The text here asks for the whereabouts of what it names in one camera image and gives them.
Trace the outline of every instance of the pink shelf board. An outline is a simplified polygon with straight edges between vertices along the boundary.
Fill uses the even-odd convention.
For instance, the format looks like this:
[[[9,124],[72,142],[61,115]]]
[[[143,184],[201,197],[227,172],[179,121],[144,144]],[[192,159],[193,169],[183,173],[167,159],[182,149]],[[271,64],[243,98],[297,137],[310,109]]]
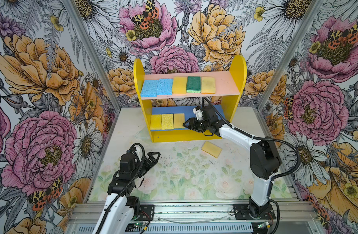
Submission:
[[[229,71],[224,72],[193,72],[193,73],[170,73],[145,75],[144,80],[172,79],[176,76],[210,76],[215,78],[215,94],[186,93],[173,95],[157,95],[156,97],[142,97],[142,100],[183,97],[212,97],[239,95],[240,92]]]

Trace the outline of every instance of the shelf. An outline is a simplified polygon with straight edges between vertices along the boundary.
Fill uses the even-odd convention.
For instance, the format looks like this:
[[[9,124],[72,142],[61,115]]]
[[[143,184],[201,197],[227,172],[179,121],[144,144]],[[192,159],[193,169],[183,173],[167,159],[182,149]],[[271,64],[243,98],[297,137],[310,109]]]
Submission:
[[[196,117],[195,113],[193,113],[193,108],[195,105],[187,105],[187,106],[169,106],[169,107],[153,107],[152,115],[159,114],[177,114],[184,113],[184,119],[187,121],[189,118]],[[217,109],[220,114],[224,117],[223,109],[221,105],[214,105],[215,109]],[[169,129],[169,130],[151,130],[154,131],[177,131],[177,130],[185,130],[185,129]]]
[[[170,73],[145,75],[144,80],[172,79],[176,76],[210,76],[215,78],[215,94],[186,93],[173,95],[157,95],[156,97],[141,97],[142,100],[163,99],[163,98],[184,98],[184,97],[212,97],[239,95],[233,77],[229,71],[224,72],[195,72],[195,73]]]

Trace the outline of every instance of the floral tabletop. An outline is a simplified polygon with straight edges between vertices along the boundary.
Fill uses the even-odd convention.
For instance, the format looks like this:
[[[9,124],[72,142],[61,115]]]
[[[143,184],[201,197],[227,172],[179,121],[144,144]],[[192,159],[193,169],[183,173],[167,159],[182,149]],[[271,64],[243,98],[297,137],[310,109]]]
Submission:
[[[132,195],[140,200],[247,199],[253,191],[254,175],[249,168],[248,151],[227,139],[210,140],[223,149],[218,158],[201,150],[205,141],[152,143],[141,110],[122,109],[90,201],[105,200],[121,155],[135,142],[141,143],[145,152],[161,153],[159,162],[145,175],[140,187],[142,179],[135,181],[139,188]],[[284,179],[276,180],[272,198],[291,198]]]

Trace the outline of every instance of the yellow shelf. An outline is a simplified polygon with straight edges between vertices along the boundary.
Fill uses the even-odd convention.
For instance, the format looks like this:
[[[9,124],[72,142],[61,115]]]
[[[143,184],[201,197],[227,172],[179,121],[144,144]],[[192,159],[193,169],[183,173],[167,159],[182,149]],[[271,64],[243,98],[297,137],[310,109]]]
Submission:
[[[157,96],[157,97],[143,97],[141,98],[141,89],[144,80],[158,80],[165,78],[173,78],[174,76],[211,76],[216,79],[215,94],[201,94],[201,93],[187,93],[187,94],[174,94],[170,96]],[[183,98],[183,97],[210,97],[210,96],[223,96],[221,107],[224,117],[228,121],[232,121],[236,108],[243,93],[245,82],[247,80],[247,64],[243,56],[236,56],[229,71],[224,72],[196,72],[196,73],[176,73],[176,74],[147,74],[144,73],[144,67],[140,59],[135,59],[134,62],[134,80],[137,96],[141,109],[144,114],[146,126],[148,127],[149,135],[152,142],[178,142],[188,140],[212,140],[220,139],[220,137],[212,136],[207,137],[202,133],[184,129],[184,130],[168,130],[168,131],[150,131],[151,115],[152,115],[152,102],[151,99],[159,98]]]

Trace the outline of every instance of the wall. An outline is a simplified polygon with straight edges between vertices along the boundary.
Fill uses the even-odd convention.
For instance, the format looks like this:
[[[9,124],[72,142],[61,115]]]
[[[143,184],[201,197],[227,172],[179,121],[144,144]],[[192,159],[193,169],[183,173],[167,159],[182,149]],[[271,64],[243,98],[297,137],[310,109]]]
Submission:
[[[260,111],[275,138],[298,147],[295,184],[327,233],[358,233],[358,1],[327,1],[318,19],[287,64],[284,97],[272,93]],[[293,167],[292,149],[280,152]]]
[[[240,101],[243,106],[256,105],[310,2],[155,0],[158,18],[148,29],[140,29],[132,18],[136,16],[138,22],[146,10],[144,0],[75,1],[118,100],[128,107],[139,106],[132,77],[135,58],[142,60],[146,73],[183,73],[228,70],[239,54],[247,59],[248,81],[252,82],[257,72],[270,72],[268,76],[263,73],[263,84],[250,87]],[[71,25],[67,20],[60,23]],[[285,96],[284,85],[285,77],[276,91],[277,103]],[[212,101],[219,103],[221,97]],[[200,98],[152,103],[199,105]]]
[[[116,115],[58,4],[0,0],[0,233],[66,230]]]

